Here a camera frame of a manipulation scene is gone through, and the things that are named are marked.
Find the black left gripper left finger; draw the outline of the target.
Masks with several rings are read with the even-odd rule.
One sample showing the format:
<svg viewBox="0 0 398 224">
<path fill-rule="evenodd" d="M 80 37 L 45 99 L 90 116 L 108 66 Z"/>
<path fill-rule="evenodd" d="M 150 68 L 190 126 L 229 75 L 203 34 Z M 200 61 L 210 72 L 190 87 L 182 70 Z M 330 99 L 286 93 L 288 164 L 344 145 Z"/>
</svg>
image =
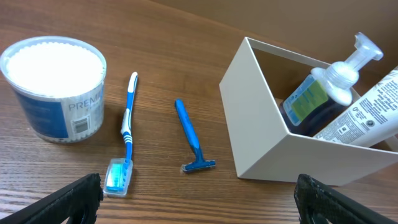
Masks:
<svg viewBox="0 0 398 224">
<path fill-rule="evenodd" d="M 1 224 L 67 223 L 94 224 L 103 201 L 98 173 L 88 174 L 41 200 L 1 219 Z"/>
</svg>

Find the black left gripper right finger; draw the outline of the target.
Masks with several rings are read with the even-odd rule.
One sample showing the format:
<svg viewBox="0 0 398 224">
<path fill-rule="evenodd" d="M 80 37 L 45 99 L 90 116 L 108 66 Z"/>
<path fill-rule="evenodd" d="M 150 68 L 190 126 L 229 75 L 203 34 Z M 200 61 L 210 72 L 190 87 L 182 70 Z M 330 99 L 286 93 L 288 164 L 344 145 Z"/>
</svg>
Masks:
<svg viewBox="0 0 398 224">
<path fill-rule="evenodd" d="M 298 176 L 294 199 L 300 224 L 397 224 L 307 174 Z"/>
</svg>

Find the white lotion tube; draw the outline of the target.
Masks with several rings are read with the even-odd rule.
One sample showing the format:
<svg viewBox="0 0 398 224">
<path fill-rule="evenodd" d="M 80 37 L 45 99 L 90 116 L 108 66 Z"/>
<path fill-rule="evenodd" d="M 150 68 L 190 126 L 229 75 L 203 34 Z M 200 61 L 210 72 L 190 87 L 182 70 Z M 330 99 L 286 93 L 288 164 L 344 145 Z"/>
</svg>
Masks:
<svg viewBox="0 0 398 224">
<path fill-rule="evenodd" d="M 370 147 L 396 134 L 397 68 L 394 68 L 314 138 Z"/>
</svg>

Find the white cotton swab tub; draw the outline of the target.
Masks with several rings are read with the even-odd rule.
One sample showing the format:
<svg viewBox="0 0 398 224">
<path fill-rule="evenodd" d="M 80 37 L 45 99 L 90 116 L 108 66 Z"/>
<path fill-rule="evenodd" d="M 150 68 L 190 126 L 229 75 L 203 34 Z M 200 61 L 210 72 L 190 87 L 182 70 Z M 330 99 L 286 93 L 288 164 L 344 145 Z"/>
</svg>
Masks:
<svg viewBox="0 0 398 224">
<path fill-rule="evenodd" d="M 69 37 L 33 37 L 1 54 L 1 72 L 35 133 L 62 144 L 103 124 L 106 68 L 96 47 Z"/>
</svg>

